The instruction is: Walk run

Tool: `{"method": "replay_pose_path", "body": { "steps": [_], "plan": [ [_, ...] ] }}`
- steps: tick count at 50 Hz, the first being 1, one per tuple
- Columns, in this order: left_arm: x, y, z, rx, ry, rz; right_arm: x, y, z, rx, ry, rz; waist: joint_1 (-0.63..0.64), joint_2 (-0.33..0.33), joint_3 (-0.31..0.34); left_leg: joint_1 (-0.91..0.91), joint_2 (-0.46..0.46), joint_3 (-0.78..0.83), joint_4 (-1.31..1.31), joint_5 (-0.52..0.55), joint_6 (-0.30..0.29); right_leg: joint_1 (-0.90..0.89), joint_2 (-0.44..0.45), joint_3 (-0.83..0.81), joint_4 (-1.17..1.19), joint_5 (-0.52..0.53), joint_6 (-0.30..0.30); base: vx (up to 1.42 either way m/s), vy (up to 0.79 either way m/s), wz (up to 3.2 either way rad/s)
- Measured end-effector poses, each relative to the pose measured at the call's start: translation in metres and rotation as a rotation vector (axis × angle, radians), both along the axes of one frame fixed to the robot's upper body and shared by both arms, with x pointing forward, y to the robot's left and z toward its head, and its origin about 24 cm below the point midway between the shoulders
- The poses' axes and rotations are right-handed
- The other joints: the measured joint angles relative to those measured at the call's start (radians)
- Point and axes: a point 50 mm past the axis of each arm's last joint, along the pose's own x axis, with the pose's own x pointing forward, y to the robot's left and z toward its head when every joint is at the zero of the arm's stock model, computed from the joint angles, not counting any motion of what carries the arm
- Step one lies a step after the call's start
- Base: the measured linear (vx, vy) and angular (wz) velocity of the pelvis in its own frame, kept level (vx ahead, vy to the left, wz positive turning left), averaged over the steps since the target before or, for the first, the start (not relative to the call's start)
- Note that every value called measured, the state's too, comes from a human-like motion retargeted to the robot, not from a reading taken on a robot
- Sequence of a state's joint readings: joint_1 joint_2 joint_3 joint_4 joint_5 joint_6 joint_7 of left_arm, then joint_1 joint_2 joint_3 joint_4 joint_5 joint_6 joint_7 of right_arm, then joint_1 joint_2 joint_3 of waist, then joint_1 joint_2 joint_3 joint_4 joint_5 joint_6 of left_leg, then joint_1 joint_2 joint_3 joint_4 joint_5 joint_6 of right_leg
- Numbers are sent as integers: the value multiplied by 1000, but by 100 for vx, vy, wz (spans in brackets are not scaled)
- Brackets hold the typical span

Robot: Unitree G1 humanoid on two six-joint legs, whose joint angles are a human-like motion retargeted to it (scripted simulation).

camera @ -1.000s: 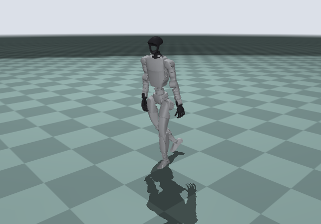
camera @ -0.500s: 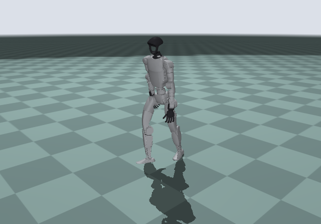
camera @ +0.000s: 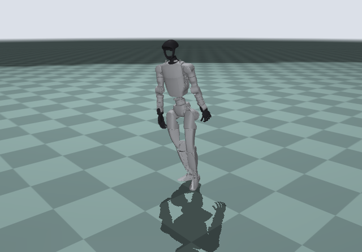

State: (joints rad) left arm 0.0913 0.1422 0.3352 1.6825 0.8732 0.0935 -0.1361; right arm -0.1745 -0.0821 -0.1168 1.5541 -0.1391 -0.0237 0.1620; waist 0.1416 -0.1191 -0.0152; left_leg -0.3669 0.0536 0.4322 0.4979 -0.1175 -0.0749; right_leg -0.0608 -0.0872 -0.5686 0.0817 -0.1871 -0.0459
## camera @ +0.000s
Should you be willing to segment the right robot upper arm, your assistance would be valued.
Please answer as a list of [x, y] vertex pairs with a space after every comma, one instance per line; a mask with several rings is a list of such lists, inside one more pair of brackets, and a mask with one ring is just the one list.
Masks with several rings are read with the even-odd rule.
[[165, 88], [164, 88], [164, 79], [163, 79], [163, 74], [162, 74], [162, 67], [163, 64], [157, 65], [156, 66], [156, 74], [157, 74], [157, 83], [158, 85], [155, 88], [155, 92], [162, 94], [165, 92]]

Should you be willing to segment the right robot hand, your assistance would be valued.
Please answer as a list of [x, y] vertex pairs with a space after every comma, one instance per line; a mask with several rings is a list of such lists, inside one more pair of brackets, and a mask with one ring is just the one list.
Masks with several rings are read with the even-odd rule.
[[161, 110], [159, 108], [157, 109], [157, 114], [158, 114], [158, 124], [160, 125], [160, 127], [162, 129], [166, 129], [167, 125], [164, 122], [164, 118], [163, 118], [163, 115], [162, 115], [163, 112], [161, 113]]

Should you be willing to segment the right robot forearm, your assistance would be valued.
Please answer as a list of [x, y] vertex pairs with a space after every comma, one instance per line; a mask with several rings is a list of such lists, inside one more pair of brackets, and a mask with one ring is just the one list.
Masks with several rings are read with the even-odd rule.
[[[163, 94], [159, 94], [159, 93], [156, 93], [156, 97], [157, 97], [157, 109], [159, 108], [161, 110], [161, 113], [164, 111], [163, 109], [163, 98], [164, 98], [164, 95]], [[157, 110], [156, 109], [156, 110]]]

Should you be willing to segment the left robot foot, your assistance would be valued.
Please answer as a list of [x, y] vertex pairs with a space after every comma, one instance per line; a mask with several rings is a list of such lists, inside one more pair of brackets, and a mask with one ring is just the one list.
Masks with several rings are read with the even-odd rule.
[[199, 181], [200, 181], [200, 175], [198, 174], [198, 178], [196, 178], [196, 176], [195, 176], [195, 178], [192, 178], [192, 181], [189, 185], [189, 189], [196, 190], [199, 185]]

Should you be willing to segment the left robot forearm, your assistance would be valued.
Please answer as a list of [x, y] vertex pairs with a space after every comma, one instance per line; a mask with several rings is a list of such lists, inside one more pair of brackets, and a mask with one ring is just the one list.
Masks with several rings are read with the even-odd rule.
[[197, 104], [202, 108], [202, 110], [204, 111], [205, 109], [207, 109], [207, 106], [205, 104], [205, 101], [202, 97], [202, 92], [199, 88], [199, 86], [197, 85], [197, 90], [198, 90], [198, 93], [194, 94], [196, 100], [197, 100]]

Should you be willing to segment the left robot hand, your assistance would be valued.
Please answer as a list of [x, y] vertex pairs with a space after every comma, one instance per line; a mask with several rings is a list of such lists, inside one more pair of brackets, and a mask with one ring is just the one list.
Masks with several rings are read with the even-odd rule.
[[208, 111], [208, 108], [203, 111], [202, 108], [200, 107], [200, 110], [201, 110], [201, 112], [202, 112], [201, 121], [202, 121], [203, 118], [204, 118], [204, 121], [203, 121], [203, 122], [206, 122], [206, 121], [208, 121], [208, 119], [210, 119], [210, 118], [212, 117], [211, 114], [210, 114], [210, 112]]

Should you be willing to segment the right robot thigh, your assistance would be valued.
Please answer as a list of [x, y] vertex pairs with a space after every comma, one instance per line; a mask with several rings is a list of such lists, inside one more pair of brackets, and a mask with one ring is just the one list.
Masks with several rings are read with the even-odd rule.
[[174, 145], [180, 150], [185, 151], [186, 150], [186, 142], [184, 140], [179, 140], [179, 124], [176, 121], [180, 116], [176, 116], [174, 109], [171, 109], [166, 114], [166, 124], [167, 129], [170, 135], [170, 138]]

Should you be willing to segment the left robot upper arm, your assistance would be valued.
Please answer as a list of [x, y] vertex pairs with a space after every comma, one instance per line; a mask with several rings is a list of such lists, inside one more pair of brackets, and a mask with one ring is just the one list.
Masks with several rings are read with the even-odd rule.
[[187, 74], [188, 76], [188, 79], [191, 83], [191, 87], [190, 87], [190, 90], [191, 90], [191, 93], [192, 94], [196, 94], [198, 93], [198, 90], [197, 90], [197, 78], [196, 78], [196, 74], [195, 74], [195, 67], [193, 64], [191, 63], [183, 63], [182, 64], [182, 69], [184, 71], [184, 73]]

